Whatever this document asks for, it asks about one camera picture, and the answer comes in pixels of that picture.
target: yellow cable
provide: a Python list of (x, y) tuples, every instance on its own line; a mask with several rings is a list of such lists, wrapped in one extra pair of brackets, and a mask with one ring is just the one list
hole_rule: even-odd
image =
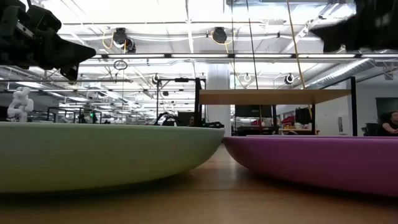
[[(303, 85), (303, 90), (305, 90), (306, 89), (305, 81), (304, 81), (303, 73), (301, 72), (300, 59), (299, 59), (299, 53), (298, 53), (298, 50), (297, 50), (296, 38), (295, 38), (295, 35), (294, 35), (293, 22), (292, 22), (292, 15), (290, 13), (289, 0), (286, 0), (286, 3), (287, 3), (287, 12), (289, 13), (290, 30), (292, 31), (292, 37), (293, 37), (293, 43), (294, 43), (294, 52), (296, 54), (298, 73), (300, 74), (300, 80), (301, 80), (301, 84)], [(310, 118), (312, 119), (311, 105), (308, 106), (308, 110), (310, 112)]]
[(113, 34), (114, 34), (114, 32), (112, 32), (111, 45), (109, 47), (105, 44), (105, 32), (104, 32), (104, 34), (102, 36), (102, 45), (104, 45), (104, 47), (106, 49), (111, 49), (112, 48), (112, 45), (113, 45)]

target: black metal frame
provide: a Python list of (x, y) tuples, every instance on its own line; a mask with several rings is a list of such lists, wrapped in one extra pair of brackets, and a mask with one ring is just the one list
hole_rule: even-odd
[(351, 81), (351, 114), (352, 114), (352, 125), (353, 125), (353, 136), (358, 136), (358, 115), (357, 115), (357, 107), (356, 107), (356, 79), (355, 77), (347, 77), (327, 86), (321, 88), (321, 90), (326, 89), (328, 87), (337, 85), (341, 82), (350, 80)]
[(195, 122), (195, 127), (201, 127), (202, 105), (199, 102), (199, 98), (200, 98), (200, 90), (202, 88), (201, 88), (200, 82), (202, 81), (205, 83), (205, 89), (206, 89), (206, 79), (205, 78), (159, 78), (156, 83), (156, 117), (159, 116), (159, 91), (160, 91), (159, 87), (160, 87), (161, 81), (166, 81), (164, 86), (166, 86), (170, 81), (175, 81), (175, 82), (194, 81), (195, 82), (194, 122)]
[[(66, 115), (66, 112), (68, 111), (66, 109), (76, 109), (76, 108), (71, 108), (71, 107), (61, 107), (60, 108), (58, 106), (53, 106), (53, 107), (47, 108), (47, 121), (50, 121), (50, 110), (64, 111), (65, 115)], [(79, 108), (79, 123), (81, 123), (80, 115), (82, 113), (84, 113), (84, 112), (93, 112), (93, 113), (99, 113), (99, 123), (102, 124), (102, 112), (96, 111), (96, 110), (83, 110), (82, 111), (81, 109), (82, 108)], [(74, 111), (73, 112), (73, 123), (76, 121), (76, 114), (77, 114), (77, 112)], [(55, 113), (53, 114), (53, 123), (56, 123), (55, 122)]]

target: ceiling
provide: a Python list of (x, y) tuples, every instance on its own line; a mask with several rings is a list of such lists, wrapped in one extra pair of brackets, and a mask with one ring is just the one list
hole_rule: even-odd
[[(295, 52), (285, 1), (258, 3), (250, 0), (249, 10), (242, 1), (234, 0), (234, 2), (234, 6), (231, 7), (230, 0), (32, 0), (33, 4), (51, 10), (61, 20), (63, 26), (58, 34), (62, 38), (92, 47), (98, 54), (123, 53), (123, 48), (118, 48), (111, 40), (112, 33), (118, 27), (126, 28), (126, 34), (134, 41), (138, 54), (251, 54), (253, 52), (292, 54)], [(308, 28), (336, 23), (355, 13), (352, 1), (347, 1), (349, 4), (331, 4), (345, 1), (327, 0), (290, 2), (292, 27), (297, 50), (301, 54), (323, 52), (322, 41), (309, 33)], [(220, 45), (213, 41), (211, 34), (215, 27), (224, 27), (228, 44)], [(118, 72), (113, 67), (114, 61), (92, 59), (83, 62), (79, 69), (80, 80), (87, 82), (80, 82), (77, 85), (70, 85), (67, 82), (41, 83), (42, 86), (38, 88), (79, 90), (49, 92), (66, 103), (91, 102), (97, 105), (120, 103), (120, 105), (111, 105), (111, 110), (104, 110), (109, 113), (128, 110), (121, 107), (122, 98), (126, 100), (131, 110), (140, 111), (143, 116), (154, 116), (151, 110), (156, 108), (155, 85), (152, 83), (155, 74), (160, 78), (206, 78), (212, 74), (208, 65), (215, 63), (209, 60), (137, 58), (125, 60), (129, 64), (128, 68)], [(255, 71), (259, 88), (292, 88), (300, 83), (298, 79), (294, 86), (287, 86), (284, 83), (286, 74), (291, 73), (296, 77), (299, 75), (297, 63), (291, 61), (258, 60), (255, 64), (250, 61), (238, 61), (234, 63), (235, 71), (229, 60), (217, 63), (229, 64), (231, 88), (256, 88)], [(314, 60), (302, 62), (300, 65), (304, 80), (313, 80), (319, 74), (339, 64)], [(3, 79), (12, 75), (15, 79), (64, 80), (55, 70), (45, 72), (33, 67), (29, 71), (3, 68), (0, 75)], [(160, 101), (163, 103), (160, 110), (193, 110), (194, 87), (193, 82), (170, 82), (163, 86), (163, 90), (169, 91), (169, 95), (160, 94)], [(124, 91), (113, 91), (108, 96), (101, 96), (97, 92), (89, 91), (93, 88)]]

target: table surface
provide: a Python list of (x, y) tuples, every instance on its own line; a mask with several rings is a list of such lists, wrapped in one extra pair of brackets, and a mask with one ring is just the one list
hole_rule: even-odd
[(2, 195), (0, 223), (396, 224), (398, 198), (259, 177), (220, 147), (199, 168), (151, 183), (61, 195)]

